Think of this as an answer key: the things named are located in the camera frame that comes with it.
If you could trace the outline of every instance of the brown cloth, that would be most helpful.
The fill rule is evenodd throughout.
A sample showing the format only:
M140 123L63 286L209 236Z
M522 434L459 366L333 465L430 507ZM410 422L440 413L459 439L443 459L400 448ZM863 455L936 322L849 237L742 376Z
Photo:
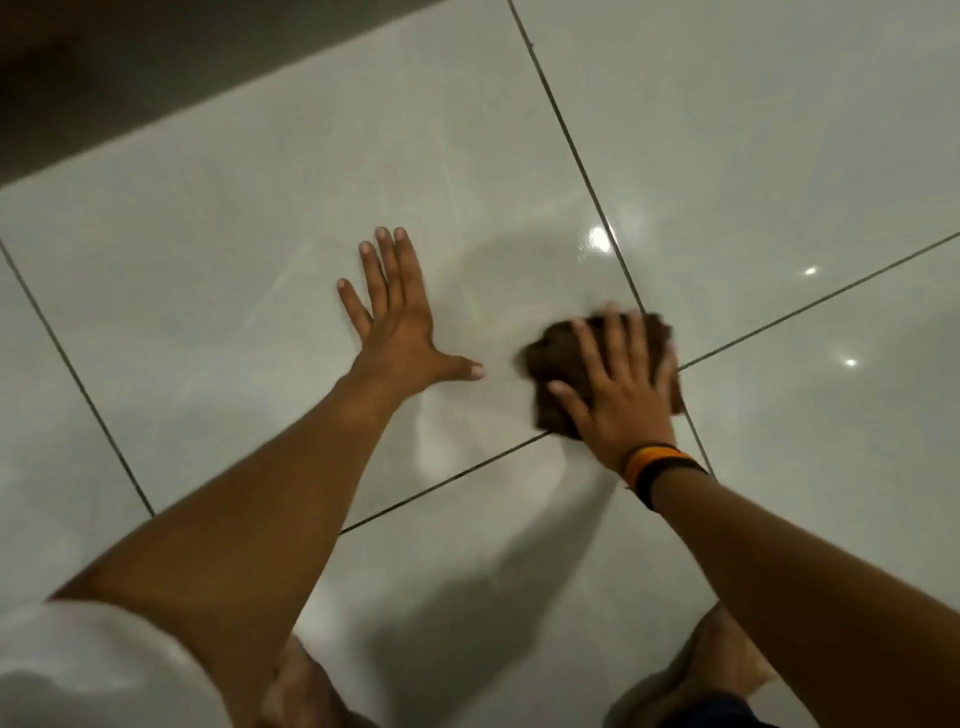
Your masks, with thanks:
M623 325L626 327L627 317L625 314L621 314L621 317L623 318ZM603 316L591 316L587 319L587 323L593 331L604 364L606 364L607 347L604 342ZM643 314L643 323L647 334L647 351L650 356L652 383L653 377L660 366L660 361L663 359L666 343L672 336L673 328L665 324L660 315L656 313ZM533 380L536 387L534 395L536 427L569 437L572 440L580 440L580 435L577 433L573 420L566 414L557 398L550 394L550 390L546 388L547 382L554 379L565 381L577 391L577 394L580 395L587 406L593 404L593 392L590 389L583 358L580 356L580 345L577 343L577 337L573 333L570 322L560 321L551 324L543 332L540 339L520 350L517 360L522 372ZM684 412L684 399L681 397L680 382L677 379L673 381L670 407L675 415Z

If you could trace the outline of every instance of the white shirt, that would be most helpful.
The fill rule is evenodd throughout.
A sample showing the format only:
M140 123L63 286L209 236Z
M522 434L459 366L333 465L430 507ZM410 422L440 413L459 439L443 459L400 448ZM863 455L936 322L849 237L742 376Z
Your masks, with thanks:
M2 728L230 728L196 660L145 619L51 601L0 619Z

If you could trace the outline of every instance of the wristband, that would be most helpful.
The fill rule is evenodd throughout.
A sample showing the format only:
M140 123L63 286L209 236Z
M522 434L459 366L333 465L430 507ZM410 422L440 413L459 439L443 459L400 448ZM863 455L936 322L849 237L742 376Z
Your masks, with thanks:
M634 450L627 460L623 479L647 508L656 511L653 501L654 481L658 475L672 468L707 472L700 463L672 445L645 445Z

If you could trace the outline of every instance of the finger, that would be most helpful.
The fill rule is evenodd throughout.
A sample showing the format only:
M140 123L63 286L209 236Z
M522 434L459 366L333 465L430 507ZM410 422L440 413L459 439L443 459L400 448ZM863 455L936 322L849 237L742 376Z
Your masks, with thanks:
M590 416L590 410L586 403L580 399L580 395L569 384L558 380L549 382L546 388L550 390L550 394L557 398L566 414L577 425L580 436L583 437L584 433L593 425L593 418Z
M360 341L367 338L370 329L373 326L373 319L370 312L360 302L360 297L353 289L350 281L340 279L337 281L337 292L340 293L340 302L344 305L344 310L350 318L350 322L360 335Z
M650 362L647 352L647 331L643 324L643 314L638 310L630 312L630 369L637 383L650 383Z
M583 319L573 319L570 324L573 326L573 333L580 344L580 356L587 368L590 385L596 389L597 385L610 381L607 376L607 369L603 365L603 358L600 356L600 350L597 349L597 341L593 338L593 332Z
M677 380L677 350L672 341L668 341L663 351L663 359L657 369L657 380L654 384L660 399L670 404L673 400L673 383Z
M426 299L426 288L423 286L423 272L420 270L420 261L410 236L403 228L394 231L396 241L396 261L400 268L400 279L403 281L403 300L408 305L420 308L429 307Z
M367 279L367 295L370 296L370 308L373 318L378 319L387 313L387 281L380 269L380 259L368 241L360 243L360 261L363 263L364 278Z
M401 308L403 306L403 279L400 277L400 264L396 260L394 239L386 228L377 228L376 241L380 244L383 275L387 279L387 303L391 309Z
M630 360L627 358L627 336L620 320L620 309L610 302L604 310L604 338L607 340L607 366L611 378L625 381L630 378Z
M438 381L476 381L486 375L483 364L478 361L467 359L465 356L441 354Z

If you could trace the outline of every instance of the white floor tile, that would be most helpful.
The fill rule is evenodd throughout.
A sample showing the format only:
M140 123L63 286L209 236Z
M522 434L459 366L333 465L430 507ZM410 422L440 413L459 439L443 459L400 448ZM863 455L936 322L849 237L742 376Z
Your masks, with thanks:
M516 0L685 360L960 230L951 0Z
M0 259L0 613L43 599L147 517Z
M659 517L547 438L346 534L298 633L385 726L582 728L713 600Z
M717 476L960 608L960 244L694 365Z
M359 280L376 224L411 232L438 345L489 378L401 413L352 522L533 435L516 348L631 301L505 4L438 4L0 191L0 234L157 508L347 368L334 282Z

